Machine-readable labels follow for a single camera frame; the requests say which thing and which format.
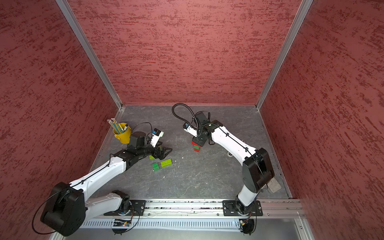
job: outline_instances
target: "gray floor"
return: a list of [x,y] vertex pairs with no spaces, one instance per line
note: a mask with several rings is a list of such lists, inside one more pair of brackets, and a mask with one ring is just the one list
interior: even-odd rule
[[[186,133],[183,121],[173,116],[171,106],[127,106],[122,114],[122,121],[131,127],[141,122],[150,122],[153,128],[164,132],[160,138],[163,146],[173,148],[168,155],[172,165],[157,172],[152,170],[149,157],[140,160],[132,168],[113,178],[101,187],[93,197],[100,197],[113,190],[121,190],[131,198],[230,198],[233,199],[243,186],[242,167],[238,161],[227,156],[227,151],[218,144],[206,144],[199,153],[192,146],[192,135]],[[255,147],[263,147],[270,153],[275,178],[282,186],[276,193],[267,190],[259,194],[259,198],[288,198],[284,188],[280,169],[272,154],[266,132],[255,107],[192,107],[194,112],[206,110],[211,112],[211,120],[219,120],[227,129]],[[189,111],[179,106],[176,113],[187,119],[192,119]],[[150,127],[143,124],[135,129],[150,132]],[[108,160],[109,153],[116,153],[124,148],[117,139],[113,138],[103,146],[101,155],[94,167]]]
[[114,235],[111,229],[79,229],[65,240],[78,239],[156,239],[156,240],[197,240],[197,239],[241,239],[241,240],[299,240],[295,221],[293,219],[258,219],[256,230],[253,234],[243,234],[241,232],[223,231],[193,231],[193,230],[164,230],[164,229],[132,229],[122,235]]

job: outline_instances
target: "vented panel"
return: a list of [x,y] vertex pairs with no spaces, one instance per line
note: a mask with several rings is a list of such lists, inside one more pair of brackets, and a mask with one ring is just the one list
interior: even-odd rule
[[[111,228],[114,219],[91,219],[82,224],[81,228]],[[189,230],[234,230],[239,229],[239,220],[232,219],[175,219],[175,218],[155,218],[140,219],[135,228],[163,228],[163,229],[189,229]]]

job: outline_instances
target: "base mounting plate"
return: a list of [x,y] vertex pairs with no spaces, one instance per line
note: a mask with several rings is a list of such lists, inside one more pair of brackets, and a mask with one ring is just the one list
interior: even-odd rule
[[[235,200],[224,200],[223,201],[223,212],[224,216],[240,216],[236,211],[236,201]],[[253,216],[262,216],[263,210],[260,204],[260,201],[255,201],[252,206],[252,215]]]

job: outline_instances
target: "red textured wall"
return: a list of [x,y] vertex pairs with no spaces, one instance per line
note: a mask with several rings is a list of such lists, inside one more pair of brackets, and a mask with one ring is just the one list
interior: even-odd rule
[[124,104],[255,104],[301,0],[68,0]]
[[315,0],[262,106],[317,240],[384,239],[384,3]]
[[0,239],[46,239],[34,211],[89,171],[117,108],[55,1],[0,6]]

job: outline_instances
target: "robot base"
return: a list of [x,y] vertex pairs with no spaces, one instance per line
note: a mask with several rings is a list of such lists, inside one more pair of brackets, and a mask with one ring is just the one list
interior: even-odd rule
[[[144,210],[145,210],[145,203],[147,201],[145,200],[131,200],[131,204],[133,206],[133,209],[135,211],[134,213],[134,216],[143,216],[143,213],[144,213]],[[121,211],[119,210],[116,210],[114,212],[106,212],[104,213],[104,216],[119,216],[119,217],[123,217],[121,215],[119,215]]]
[[262,216],[263,210],[260,205],[260,201],[255,201],[253,204],[251,204],[250,209],[248,212],[238,212],[238,208],[236,207],[236,201],[235,200],[224,200],[223,201],[223,212],[224,216],[241,216],[241,215],[247,215],[250,211],[252,211],[252,216]]

